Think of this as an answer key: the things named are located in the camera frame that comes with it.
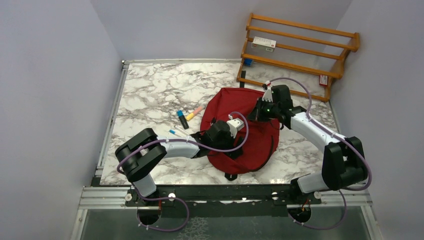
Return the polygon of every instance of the yellow marker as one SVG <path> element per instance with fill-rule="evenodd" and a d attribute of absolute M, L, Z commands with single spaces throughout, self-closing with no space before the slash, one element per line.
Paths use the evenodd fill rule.
<path fill-rule="evenodd" d="M 194 118 L 194 116 L 196 116 L 198 113 L 200 113 L 200 111 L 203 110 L 203 106 L 199 106 L 198 108 L 196 108 L 196 110 L 194 110 L 192 113 L 190 113 L 189 115 L 187 115 L 185 117 L 185 119 L 187 121 L 190 121 L 192 118 Z"/>

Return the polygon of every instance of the red fabric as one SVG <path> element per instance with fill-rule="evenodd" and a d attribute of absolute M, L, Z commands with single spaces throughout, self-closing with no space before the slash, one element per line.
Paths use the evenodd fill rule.
<path fill-rule="evenodd" d="M 228 121 L 228 114 L 231 112 L 240 112 L 247 119 L 248 114 L 254 109 L 257 99 L 263 94 L 261 91 L 248 88 L 222 88 L 207 104 L 201 119 L 200 130 L 208 130 L 214 118 L 215 121 Z M 211 152 L 207 158 L 215 168 L 227 174 L 254 172 L 263 167 L 271 154 L 275 152 L 280 135 L 278 120 L 274 119 L 271 123 L 249 120 L 247 122 L 249 135 L 246 143 L 242 146 L 243 154 L 233 160 L 223 152 Z M 246 136 L 245 127 L 237 133 L 237 138 L 240 136 Z"/>

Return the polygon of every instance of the white marble tabletop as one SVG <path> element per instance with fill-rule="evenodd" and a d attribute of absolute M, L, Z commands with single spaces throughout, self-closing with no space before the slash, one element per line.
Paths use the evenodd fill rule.
<path fill-rule="evenodd" d="M 225 87 L 238 87 L 235 76 L 238 62 L 223 63 L 132 63 L 123 87 L 115 118 L 112 137 L 101 176 L 101 185 L 129 185 L 126 177 L 116 171 L 118 160 L 115 150 L 145 128 L 152 128 L 161 136 L 172 136 L 170 129 L 180 126 L 177 110 L 191 113 Z M 316 95 L 324 95 L 316 76 L 261 66 L 248 69 L 250 79 L 291 77 L 306 84 Z M 281 81 L 290 88 L 300 90 L 295 83 Z M 250 84 L 246 88 L 261 90 Z M 295 106 L 308 105 L 308 99 L 292 95 Z M 189 133 L 199 130 L 202 111 L 189 121 Z M 333 114 L 327 103 L 313 100 L 311 114 L 324 125 L 336 130 Z M 156 184 L 286 184 L 291 179 L 319 171 L 323 154 L 302 135 L 284 128 L 280 131 L 279 145 L 268 163 L 259 171 L 240 174 L 228 181 L 224 173 L 209 163 L 207 157 L 163 159 L 152 171 Z"/>

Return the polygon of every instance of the wooden rack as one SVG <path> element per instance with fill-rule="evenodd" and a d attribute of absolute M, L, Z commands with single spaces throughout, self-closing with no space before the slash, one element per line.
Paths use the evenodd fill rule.
<path fill-rule="evenodd" d="M 348 44 L 341 44 L 341 43 L 337 43 L 337 42 L 326 41 L 326 40 L 321 40 L 321 39 L 317 39 L 317 38 L 292 34 L 292 33 L 288 33 L 288 32 L 276 31 L 276 30 L 272 30 L 272 29 L 252 26 L 251 23 L 252 23 L 253 19 L 271 22 L 271 23 L 276 23 L 276 24 L 288 25 L 288 26 L 292 26 L 292 27 L 296 27 L 296 28 L 309 29 L 309 30 L 318 31 L 318 32 L 322 32 L 322 33 L 328 33 L 328 34 L 332 34 L 332 35 L 344 36 L 344 37 L 350 38 L 350 41 L 348 42 Z M 238 74 L 237 74 L 237 81 L 238 82 L 245 82 L 245 83 L 259 85 L 259 86 L 264 84 L 263 82 L 254 81 L 254 80 L 250 80 L 250 79 L 246 79 L 246 78 L 241 77 L 242 69 L 243 69 L 243 63 L 244 63 L 245 59 L 252 59 L 257 63 L 267 64 L 267 65 L 280 67 L 280 68 L 284 68 L 284 69 L 289 69 L 289 70 L 294 70 L 294 71 L 298 71 L 298 72 L 303 72 L 303 73 L 307 73 L 307 74 L 318 75 L 318 76 L 325 75 L 325 76 L 328 76 L 328 85 L 325 87 L 324 97 L 312 95 L 312 98 L 317 99 L 317 100 L 321 100 L 323 102 L 328 102 L 329 99 L 330 99 L 331 85 L 333 83 L 333 80 L 342 78 L 343 73 L 345 71 L 346 57 L 349 55 L 350 52 L 356 52 L 360 47 L 360 37 L 359 37 L 359 33 L 357 33 L 357 32 L 350 33 L 350 32 L 345 32 L 345 31 L 339 31 L 339 30 L 334 30 L 334 29 L 330 29 L 330 28 L 324 28 L 324 27 L 313 26 L 313 25 L 308 25 L 308 24 L 303 24 L 303 23 L 298 23 L 298 22 L 292 22 L 292 21 L 287 21 L 287 20 L 282 20 L 282 19 L 277 19 L 277 18 L 272 18 L 272 17 L 267 17 L 267 16 L 256 15 L 256 14 L 253 14 L 253 13 L 250 14 L 250 17 L 247 21 L 246 31 L 247 31 L 246 39 L 244 40 L 244 45 L 243 45 L 243 49 L 242 49 L 242 52 L 241 52 L 241 65 L 240 65 L 240 69 L 238 70 Z M 252 55 L 252 54 L 247 54 L 246 48 L 248 46 L 248 42 L 253 41 L 253 38 L 250 37 L 250 31 L 258 31 L 258 32 L 262 32 L 262 33 L 273 34 L 273 35 L 298 39 L 298 40 L 302 40 L 302 41 L 308 41 L 308 42 L 312 42 L 312 43 L 318 43 L 318 44 L 333 46 L 333 47 L 337 47 L 337 48 L 342 48 L 343 51 L 341 52 L 340 55 L 333 55 L 333 54 L 309 50 L 309 49 L 305 49 L 305 48 L 285 45 L 285 44 L 282 44 L 282 43 L 276 44 L 277 48 L 287 49 L 287 50 L 291 50 L 291 51 L 296 51 L 296 52 L 300 52 L 300 53 L 305 53 L 305 54 L 310 54 L 310 55 L 315 55 L 315 56 L 320 56 L 320 57 L 335 60 L 335 63 L 332 66 L 330 71 L 314 69 L 314 68 L 301 66 L 301 65 L 297 65 L 297 64 L 292 64 L 292 63 L 288 63 L 288 62 L 284 62 L 284 61 L 274 60 L 274 59 L 261 57 L 261 56 L 255 56 L 255 55 Z M 305 96 L 305 97 L 308 96 L 306 93 L 301 92 L 301 91 L 290 90 L 290 92 L 292 94 L 296 94 L 296 95 L 300 95 L 300 96 Z"/>

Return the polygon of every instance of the gray wall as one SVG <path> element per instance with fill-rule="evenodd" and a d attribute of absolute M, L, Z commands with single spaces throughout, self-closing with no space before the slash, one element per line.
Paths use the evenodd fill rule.
<path fill-rule="evenodd" d="M 139 60 L 239 58 L 250 12 L 336 28 L 351 0 L 91 2 L 119 54 L 125 60 Z M 305 32 L 299 28 L 295 31 Z M 311 46 L 315 43 L 303 44 L 315 48 Z"/>
<path fill-rule="evenodd" d="M 423 239 L 424 2 L 353 0 L 338 26 L 359 32 L 331 103 L 342 133 L 358 136 L 385 239 Z"/>
<path fill-rule="evenodd" d="M 88 0 L 0 3 L 0 239 L 68 239 L 121 58 Z"/>

